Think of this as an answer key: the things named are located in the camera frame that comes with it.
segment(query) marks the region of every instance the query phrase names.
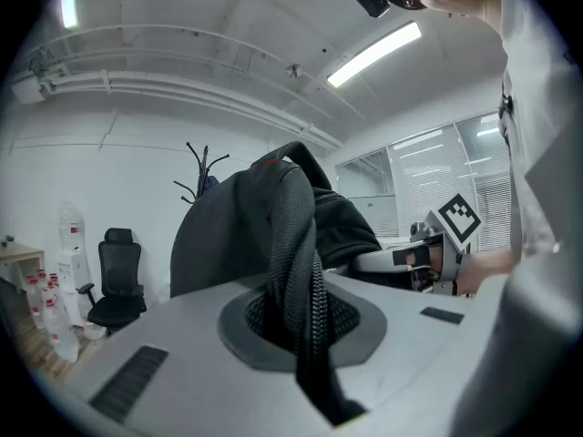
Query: black coat rack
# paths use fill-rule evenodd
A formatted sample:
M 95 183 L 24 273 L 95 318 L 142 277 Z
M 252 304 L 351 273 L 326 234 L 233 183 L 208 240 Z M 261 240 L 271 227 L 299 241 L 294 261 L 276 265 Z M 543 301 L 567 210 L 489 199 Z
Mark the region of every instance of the black coat rack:
M 174 184 L 179 185 L 180 187 L 185 188 L 188 191 L 190 191 L 190 194 L 192 194 L 192 201 L 189 201 L 184 196 L 181 196 L 180 198 L 183 201 L 188 202 L 189 204 L 194 204 L 194 201 L 197 200 L 198 198 L 200 198 L 200 196 L 202 196 L 202 193 L 204 193 L 204 185 L 207 182 L 207 178 L 209 177 L 210 168 L 214 164 L 216 164 L 217 162 L 223 160 L 224 158 L 229 158 L 230 155 L 227 154 L 226 156 L 223 156 L 221 158 L 217 158 L 216 160 L 210 162 L 210 165 L 207 167 L 207 155 L 209 154 L 209 146 L 204 147 L 204 151 L 202 153 L 202 162 L 201 162 L 199 159 L 199 155 L 195 152 L 195 150 L 192 148 L 190 143 L 187 142 L 186 145 L 189 147 L 190 151 L 194 154 L 194 157 L 197 158 L 197 162 L 199 162 L 199 181 L 197 183 L 197 192 L 195 193 L 188 186 L 183 185 L 182 183 L 179 183 L 176 179 L 174 180 Z

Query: black office chair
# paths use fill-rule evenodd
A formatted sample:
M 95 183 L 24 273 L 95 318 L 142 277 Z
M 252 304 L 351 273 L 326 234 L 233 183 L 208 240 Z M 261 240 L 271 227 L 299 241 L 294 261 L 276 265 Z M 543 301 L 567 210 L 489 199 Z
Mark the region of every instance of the black office chair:
M 131 229 L 109 229 L 98 250 L 103 298 L 95 303 L 91 294 L 93 283 L 80 288 L 79 294 L 87 294 L 93 305 L 87 320 L 111 332 L 125 327 L 146 312 L 144 287 L 138 285 L 142 249 L 134 243 Z

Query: white ceiling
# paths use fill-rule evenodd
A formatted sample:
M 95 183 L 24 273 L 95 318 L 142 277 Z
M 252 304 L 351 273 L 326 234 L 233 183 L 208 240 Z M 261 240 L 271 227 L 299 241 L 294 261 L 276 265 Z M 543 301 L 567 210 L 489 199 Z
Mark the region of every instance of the white ceiling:
M 374 19 L 355 0 L 77 0 L 77 13 L 79 28 L 64 29 L 55 1 L 23 52 L 77 31 L 148 25 L 56 41 L 45 67 L 64 62 L 71 73 L 132 70 L 204 80 L 285 110 L 340 140 L 379 117 L 499 75 L 506 62 L 497 34 L 474 19 L 396 7 Z M 344 60 L 411 20 L 421 27 L 421 39 L 338 89 L 327 84 Z M 300 64 L 319 83 L 288 78 L 289 63 Z

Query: table surface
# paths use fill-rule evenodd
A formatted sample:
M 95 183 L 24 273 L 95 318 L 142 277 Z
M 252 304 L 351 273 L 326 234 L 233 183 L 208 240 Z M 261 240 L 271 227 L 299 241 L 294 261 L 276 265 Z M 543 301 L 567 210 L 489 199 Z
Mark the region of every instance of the table surface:
M 27 257 L 35 258 L 43 254 L 43 250 L 31 248 L 21 243 L 8 243 L 6 248 L 0 246 L 0 260 L 24 259 Z

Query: backpack strap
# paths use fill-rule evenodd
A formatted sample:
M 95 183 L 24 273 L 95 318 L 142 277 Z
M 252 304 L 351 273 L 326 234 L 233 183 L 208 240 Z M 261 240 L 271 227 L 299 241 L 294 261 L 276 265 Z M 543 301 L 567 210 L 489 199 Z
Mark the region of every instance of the backpack strap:
M 332 189 L 330 181 L 326 177 L 322 167 L 320 167 L 308 148 L 299 141 L 291 142 L 273 150 L 253 163 L 252 167 L 264 164 L 270 160 L 283 160 L 286 157 L 302 168 L 303 173 L 310 180 L 313 188 Z

